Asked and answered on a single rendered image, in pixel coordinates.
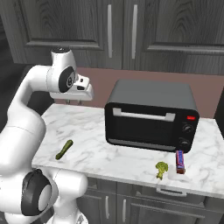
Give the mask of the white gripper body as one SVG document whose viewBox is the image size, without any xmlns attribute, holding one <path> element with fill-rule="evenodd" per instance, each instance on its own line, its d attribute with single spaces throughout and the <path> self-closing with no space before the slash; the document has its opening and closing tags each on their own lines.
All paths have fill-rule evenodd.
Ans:
<svg viewBox="0 0 224 224">
<path fill-rule="evenodd" d="M 75 90 L 74 87 L 65 93 L 50 93 L 53 99 L 76 100 L 76 101 L 92 101 L 94 98 L 94 90 L 91 84 L 86 90 Z"/>
</svg>

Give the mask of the green squash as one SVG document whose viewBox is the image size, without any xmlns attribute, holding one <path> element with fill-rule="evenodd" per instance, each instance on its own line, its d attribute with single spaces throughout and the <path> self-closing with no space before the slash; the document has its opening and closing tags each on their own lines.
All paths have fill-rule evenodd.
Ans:
<svg viewBox="0 0 224 224">
<path fill-rule="evenodd" d="M 74 144 L 73 140 L 67 140 L 62 150 L 55 156 L 55 159 L 60 160 L 73 144 Z"/>
</svg>

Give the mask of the green broccoli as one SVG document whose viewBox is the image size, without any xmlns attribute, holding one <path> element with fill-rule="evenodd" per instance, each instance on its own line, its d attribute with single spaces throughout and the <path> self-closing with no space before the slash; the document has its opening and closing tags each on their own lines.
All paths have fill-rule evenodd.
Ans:
<svg viewBox="0 0 224 224">
<path fill-rule="evenodd" d="M 168 171 L 168 164 L 160 161 L 156 164 L 156 168 L 158 169 L 157 178 L 163 179 L 163 174 Z"/>
</svg>

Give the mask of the dark grey drawer front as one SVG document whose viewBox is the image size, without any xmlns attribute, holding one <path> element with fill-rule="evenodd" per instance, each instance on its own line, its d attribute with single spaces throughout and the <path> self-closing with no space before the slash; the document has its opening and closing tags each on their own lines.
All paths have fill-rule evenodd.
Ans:
<svg viewBox="0 0 224 224">
<path fill-rule="evenodd" d="M 182 203 L 201 205 L 201 206 L 204 206 L 205 202 L 207 201 L 206 196 L 188 193 L 186 197 L 173 197 L 156 192 L 155 187 L 132 185 L 120 182 L 117 183 L 117 192 L 121 195 L 126 196 L 136 196 L 143 198 L 155 197 L 160 199 L 175 200 L 180 201 Z"/>
</svg>

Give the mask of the black toaster oven door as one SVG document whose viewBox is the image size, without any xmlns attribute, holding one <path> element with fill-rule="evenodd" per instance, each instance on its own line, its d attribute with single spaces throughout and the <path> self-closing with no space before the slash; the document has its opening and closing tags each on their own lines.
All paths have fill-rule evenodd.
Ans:
<svg viewBox="0 0 224 224">
<path fill-rule="evenodd" d="M 173 122 L 113 116 L 122 112 L 165 116 L 175 114 Z M 110 144 L 174 152 L 179 147 L 179 114 L 173 108 L 149 107 L 126 103 L 107 103 L 104 109 L 106 140 Z"/>
</svg>

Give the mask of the black toaster oven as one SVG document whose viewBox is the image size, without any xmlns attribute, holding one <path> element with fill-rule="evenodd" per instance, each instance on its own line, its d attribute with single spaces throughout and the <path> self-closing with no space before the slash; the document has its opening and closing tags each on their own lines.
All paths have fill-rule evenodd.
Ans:
<svg viewBox="0 0 224 224">
<path fill-rule="evenodd" d="M 108 98 L 107 103 L 110 102 L 175 109 L 180 120 L 178 139 L 183 137 L 190 141 L 189 147 L 182 148 L 178 144 L 175 151 L 187 153 L 191 150 L 200 114 L 188 84 L 154 80 L 118 80 Z M 183 132 L 185 124 L 191 124 L 193 132 Z"/>
</svg>

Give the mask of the dark grey base cupboard door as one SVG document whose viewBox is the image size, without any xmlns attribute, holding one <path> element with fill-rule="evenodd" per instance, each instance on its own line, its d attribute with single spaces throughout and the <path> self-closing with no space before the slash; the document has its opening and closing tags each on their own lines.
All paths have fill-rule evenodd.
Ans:
<svg viewBox="0 0 224 224">
<path fill-rule="evenodd" d="M 123 200 L 127 200 L 123 223 Z M 117 224 L 219 224 L 222 213 L 159 199 L 117 195 Z"/>
<path fill-rule="evenodd" d="M 106 196 L 109 196 L 109 219 L 105 215 Z M 77 204 L 88 224 L 116 224 L 116 196 L 113 193 L 87 191 L 77 199 Z"/>
</svg>

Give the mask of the blue and red candy bar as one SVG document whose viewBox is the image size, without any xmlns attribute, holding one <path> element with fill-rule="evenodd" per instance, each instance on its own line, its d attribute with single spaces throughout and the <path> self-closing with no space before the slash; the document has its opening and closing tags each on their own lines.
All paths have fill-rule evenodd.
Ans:
<svg viewBox="0 0 224 224">
<path fill-rule="evenodd" d="M 176 171 L 178 174 L 184 174 L 186 172 L 184 164 L 184 153 L 182 150 L 176 151 Z"/>
</svg>

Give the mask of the dark grey wall cupboard door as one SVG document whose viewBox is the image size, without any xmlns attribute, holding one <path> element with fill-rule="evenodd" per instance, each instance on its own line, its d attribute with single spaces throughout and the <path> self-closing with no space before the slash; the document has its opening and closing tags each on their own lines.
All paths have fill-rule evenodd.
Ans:
<svg viewBox="0 0 224 224">
<path fill-rule="evenodd" d="M 78 67 L 122 67 L 123 0 L 0 0 L 0 17 L 16 63 L 49 65 L 51 50 L 61 47 L 73 51 Z"/>
<path fill-rule="evenodd" d="M 124 69 L 224 76 L 224 0 L 124 0 L 123 8 Z"/>
</svg>

